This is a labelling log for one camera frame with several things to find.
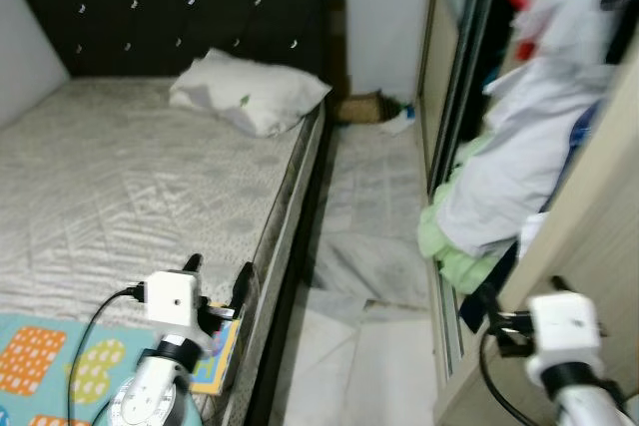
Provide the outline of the beige wardrobe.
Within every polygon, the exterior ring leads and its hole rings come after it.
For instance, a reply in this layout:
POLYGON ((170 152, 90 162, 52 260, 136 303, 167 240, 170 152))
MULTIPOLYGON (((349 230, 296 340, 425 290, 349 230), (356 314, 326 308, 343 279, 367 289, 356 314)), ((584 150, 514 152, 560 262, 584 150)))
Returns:
MULTIPOLYGON (((485 116, 497 99, 487 92, 507 72, 534 58, 533 47, 514 38, 516 11, 508 0, 466 0, 459 44, 453 57, 450 88, 444 99, 435 145, 433 188, 450 185, 467 157, 485 138, 485 116)), ((610 89, 574 125, 569 156, 555 191, 540 211, 547 218, 539 235, 526 244, 526 258, 507 269, 494 267, 481 284, 499 289, 512 303, 547 293, 560 275, 588 295, 604 322, 604 376, 620 382, 622 393, 638 388, 638 213, 627 185, 638 165, 639 75, 635 52, 627 43, 615 67, 610 89)), ((476 356, 479 333, 459 317, 465 297, 441 279, 441 293, 453 298, 452 310, 437 313, 444 326, 439 348, 446 374, 434 404, 435 426, 515 426, 514 418, 483 388, 476 356)))

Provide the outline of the brown wicker basket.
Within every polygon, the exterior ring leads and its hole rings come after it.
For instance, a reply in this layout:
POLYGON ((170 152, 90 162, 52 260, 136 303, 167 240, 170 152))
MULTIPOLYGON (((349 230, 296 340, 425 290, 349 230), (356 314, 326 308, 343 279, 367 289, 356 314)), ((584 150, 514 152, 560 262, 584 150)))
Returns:
POLYGON ((332 115, 339 124, 383 124, 397 115, 397 103, 380 92, 351 95, 333 107, 332 115))

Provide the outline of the colourful children's book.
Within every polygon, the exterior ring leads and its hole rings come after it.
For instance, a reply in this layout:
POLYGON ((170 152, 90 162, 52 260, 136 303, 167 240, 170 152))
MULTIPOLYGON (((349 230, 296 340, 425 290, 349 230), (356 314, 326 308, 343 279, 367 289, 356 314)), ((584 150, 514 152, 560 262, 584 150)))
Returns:
POLYGON ((221 322, 219 330, 212 336, 210 357, 201 359, 192 372, 192 393, 219 397, 227 389, 241 324, 240 318, 221 322))

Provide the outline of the quilted cream mattress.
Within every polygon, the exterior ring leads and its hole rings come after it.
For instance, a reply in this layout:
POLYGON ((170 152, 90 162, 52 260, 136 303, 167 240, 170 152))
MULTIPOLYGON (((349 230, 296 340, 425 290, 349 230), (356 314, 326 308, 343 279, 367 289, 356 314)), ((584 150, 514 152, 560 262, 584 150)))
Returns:
POLYGON ((224 302, 251 263, 227 385, 195 399, 206 425, 244 426, 324 116, 252 138, 170 106, 170 87, 76 79, 0 129, 0 313, 84 321, 106 295, 195 253, 202 292, 224 302))

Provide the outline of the white pillow green tree print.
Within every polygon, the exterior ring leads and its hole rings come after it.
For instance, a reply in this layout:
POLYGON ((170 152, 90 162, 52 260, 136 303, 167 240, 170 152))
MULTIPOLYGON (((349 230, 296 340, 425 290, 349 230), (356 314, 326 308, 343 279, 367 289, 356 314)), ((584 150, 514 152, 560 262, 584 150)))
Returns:
POLYGON ((310 72, 210 49, 169 89, 170 106, 210 113, 253 138, 290 131, 331 92, 310 72))

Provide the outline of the teal heart patterned blanket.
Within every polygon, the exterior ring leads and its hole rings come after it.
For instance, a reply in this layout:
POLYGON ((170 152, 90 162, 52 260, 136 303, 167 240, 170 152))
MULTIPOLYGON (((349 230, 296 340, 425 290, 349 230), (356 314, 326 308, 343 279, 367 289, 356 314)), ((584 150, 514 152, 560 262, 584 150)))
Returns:
POLYGON ((134 374, 154 333, 0 313, 0 426, 109 426, 97 417, 134 374))

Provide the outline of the quilted floor mattress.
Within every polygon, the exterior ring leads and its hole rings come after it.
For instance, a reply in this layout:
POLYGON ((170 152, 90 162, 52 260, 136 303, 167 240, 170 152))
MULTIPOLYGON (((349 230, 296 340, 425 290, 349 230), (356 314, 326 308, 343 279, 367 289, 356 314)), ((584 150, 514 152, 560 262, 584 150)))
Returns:
POLYGON ((425 191, 418 131, 339 126, 333 139, 312 240, 311 286, 369 301, 428 306, 432 271, 418 248, 425 191))

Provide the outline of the pale grey garment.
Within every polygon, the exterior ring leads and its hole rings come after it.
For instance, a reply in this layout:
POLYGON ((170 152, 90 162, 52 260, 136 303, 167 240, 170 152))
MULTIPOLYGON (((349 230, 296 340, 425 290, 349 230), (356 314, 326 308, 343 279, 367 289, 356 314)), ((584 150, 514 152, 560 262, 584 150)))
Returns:
POLYGON ((516 238, 555 191, 571 131, 602 101, 615 71, 534 58, 488 85, 497 103, 485 116, 485 138, 434 206, 450 246, 480 256, 516 238))

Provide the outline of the bed base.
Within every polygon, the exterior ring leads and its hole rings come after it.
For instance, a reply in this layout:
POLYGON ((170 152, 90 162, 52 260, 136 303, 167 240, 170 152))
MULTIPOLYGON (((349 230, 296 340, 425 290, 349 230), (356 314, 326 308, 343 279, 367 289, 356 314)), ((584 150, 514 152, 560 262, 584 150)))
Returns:
POLYGON ((273 212, 280 216, 274 242, 264 263, 257 266, 260 287, 250 345, 256 362, 243 371, 251 377, 239 386, 251 385, 250 397, 237 411, 227 414, 225 426, 269 426, 276 389, 291 373, 285 370, 296 352, 289 345, 294 307, 306 293, 314 275, 312 238, 322 216, 325 190, 331 176, 334 121, 325 110, 307 116, 300 128, 300 143, 291 158, 291 175, 282 185, 282 196, 273 212))

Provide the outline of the small white object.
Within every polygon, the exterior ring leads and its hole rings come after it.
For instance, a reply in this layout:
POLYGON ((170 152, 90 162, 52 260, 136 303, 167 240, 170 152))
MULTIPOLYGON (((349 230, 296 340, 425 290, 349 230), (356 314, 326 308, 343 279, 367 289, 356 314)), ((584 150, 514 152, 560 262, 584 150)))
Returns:
POLYGON ((393 119, 380 124, 379 129, 389 136, 397 136, 409 130, 415 124, 415 119, 415 107, 411 104, 402 104, 401 110, 398 111, 397 115, 393 119))

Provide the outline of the black tufted headboard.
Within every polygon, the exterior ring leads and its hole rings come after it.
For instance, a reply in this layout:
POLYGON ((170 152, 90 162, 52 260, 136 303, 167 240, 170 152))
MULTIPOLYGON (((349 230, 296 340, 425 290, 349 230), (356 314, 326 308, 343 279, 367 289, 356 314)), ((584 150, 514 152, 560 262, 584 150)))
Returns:
POLYGON ((325 0, 24 0, 73 78, 170 78, 211 49, 322 75, 325 0))

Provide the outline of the green garment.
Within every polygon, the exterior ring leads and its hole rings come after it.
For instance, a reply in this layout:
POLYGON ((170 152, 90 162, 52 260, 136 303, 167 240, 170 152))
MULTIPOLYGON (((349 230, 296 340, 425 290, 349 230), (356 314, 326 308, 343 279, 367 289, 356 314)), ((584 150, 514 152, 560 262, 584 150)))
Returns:
POLYGON ((514 238, 499 240, 492 252, 470 254, 457 247, 439 228, 435 221, 435 206, 424 208, 420 215, 418 248, 421 256, 437 262, 439 275, 464 294, 475 292, 513 244, 514 238))

